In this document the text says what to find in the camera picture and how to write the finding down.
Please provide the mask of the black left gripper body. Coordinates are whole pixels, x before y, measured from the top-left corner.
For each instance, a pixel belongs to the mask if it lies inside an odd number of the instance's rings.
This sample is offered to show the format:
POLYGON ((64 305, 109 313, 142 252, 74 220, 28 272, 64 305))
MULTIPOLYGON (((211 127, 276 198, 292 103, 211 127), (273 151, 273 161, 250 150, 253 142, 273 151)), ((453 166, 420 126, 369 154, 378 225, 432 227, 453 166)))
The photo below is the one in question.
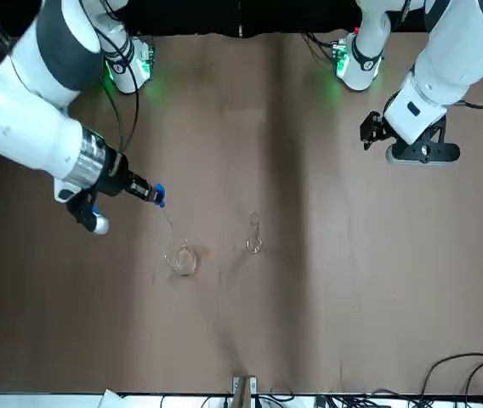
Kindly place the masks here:
POLYGON ((393 139, 396 144, 408 145, 408 143, 392 128, 384 116, 379 116, 376 124, 375 136, 378 141, 393 139))

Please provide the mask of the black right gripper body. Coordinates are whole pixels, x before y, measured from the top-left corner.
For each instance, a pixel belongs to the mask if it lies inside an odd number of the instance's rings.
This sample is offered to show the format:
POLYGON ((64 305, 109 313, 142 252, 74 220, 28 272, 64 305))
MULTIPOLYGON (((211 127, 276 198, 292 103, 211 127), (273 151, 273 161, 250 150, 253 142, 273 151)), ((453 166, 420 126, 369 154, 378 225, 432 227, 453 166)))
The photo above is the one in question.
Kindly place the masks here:
POLYGON ((96 190, 107 196, 118 196, 123 191, 134 193, 134 176, 128 159, 110 146, 105 147, 105 162, 96 183, 96 190))

